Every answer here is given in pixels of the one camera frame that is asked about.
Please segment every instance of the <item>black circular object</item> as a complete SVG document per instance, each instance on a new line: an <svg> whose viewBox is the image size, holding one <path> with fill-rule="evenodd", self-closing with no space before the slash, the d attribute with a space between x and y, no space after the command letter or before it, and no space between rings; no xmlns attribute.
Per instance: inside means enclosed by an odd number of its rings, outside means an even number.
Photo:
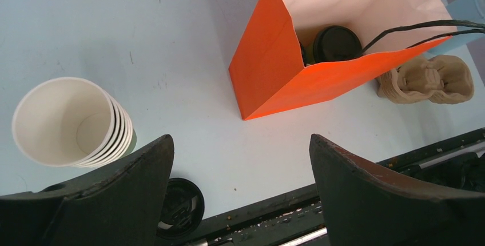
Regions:
<svg viewBox="0 0 485 246"><path fill-rule="evenodd" d="M325 28L313 42L315 63L352 60L361 50L359 38L342 26Z"/></svg>
<svg viewBox="0 0 485 246"><path fill-rule="evenodd" d="M204 209L204 197L194 183L183 178L170 179L158 222L158 236L176 239L188 235L199 226Z"/></svg>
<svg viewBox="0 0 485 246"><path fill-rule="evenodd" d="M301 50L301 58L303 59L303 66L307 66L307 51L301 42L300 43L300 50Z"/></svg>

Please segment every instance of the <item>blue object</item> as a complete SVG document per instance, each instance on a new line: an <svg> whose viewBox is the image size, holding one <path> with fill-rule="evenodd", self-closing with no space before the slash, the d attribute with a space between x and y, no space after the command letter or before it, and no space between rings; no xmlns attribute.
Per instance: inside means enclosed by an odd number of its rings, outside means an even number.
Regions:
<svg viewBox="0 0 485 246"><path fill-rule="evenodd" d="M467 20L475 23L485 23L485 0L455 0L446 7L455 20ZM469 27L458 27L458 30L469 30ZM450 38L445 43L434 47L426 53L427 57L433 57L445 54L448 51L465 45L480 37L485 36L483 33L457 35Z"/></svg>

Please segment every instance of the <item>paper bag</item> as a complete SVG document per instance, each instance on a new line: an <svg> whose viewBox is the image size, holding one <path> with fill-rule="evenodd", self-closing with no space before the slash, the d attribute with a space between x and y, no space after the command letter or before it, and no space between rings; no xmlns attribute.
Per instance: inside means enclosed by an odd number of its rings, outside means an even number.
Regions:
<svg viewBox="0 0 485 246"><path fill-rule="evenodd" d="M304 67L299 40L310 44L322 28L348 27L365 46L387 29L437 19L451 19L441 0L259 0L229 66L243 120L334 99L446 39L406 47L451 30L393 33L358 59Z"/></svg>

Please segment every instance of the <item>table surface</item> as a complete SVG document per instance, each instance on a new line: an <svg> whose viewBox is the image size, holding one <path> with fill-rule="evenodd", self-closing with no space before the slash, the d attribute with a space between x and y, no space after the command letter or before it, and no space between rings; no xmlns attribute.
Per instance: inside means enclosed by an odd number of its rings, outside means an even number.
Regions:
<svg viewBox="0 0 485 246"><path fill-rule="evenodd" d="M0 195L41 189L91 169L38 165L10 121L31 88L83 77L130 114L137 147L175 141L172 177L195 182L205 217L314 182L319 133L371 161L485 126L485 87L466 47L475 97L459 105L396 105L369 82L335 100L244 122L227 67L257 0L0 0Z"/></svg>

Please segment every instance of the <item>bag handle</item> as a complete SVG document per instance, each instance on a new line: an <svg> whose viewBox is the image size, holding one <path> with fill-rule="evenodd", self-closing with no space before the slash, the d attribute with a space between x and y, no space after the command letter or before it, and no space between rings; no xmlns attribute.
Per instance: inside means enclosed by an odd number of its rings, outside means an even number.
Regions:
<svg viewBox="0 0 485 246"><path fill-rule="evenodd" d="M453 31L449 33L443 33L439 35L435 35L433 37L430 37L426 40L420 41L414 45L409 46L410 47L415 47L417 45L421 45L423 43L426 43L431 40L435 40L441 37L447 37L447 36L455 36L455 35L461 35L461 34L470 34L470 33L485 33L485 25L480 24L480 23L475 23L471 21L466 21L466 20L435 20L435 21L428 21L428 22L423 22L423 23L418 23L415 25L411 26L402 26L402 27L395 27L393 29L388 29L380 33L376 38L374 38L367 46L365 46L359 53L357 53L357 56L355 58L359 58L364 53L372 47L377 41L381 40L384 36L386 36L389 33L393 33L396 31L409 31L409 30L415 30L415 29L421 29L424 27L441 27L441 26L461 26L461 27L473 27L474 29L471 30L462 30L462 31Z"/></svg>

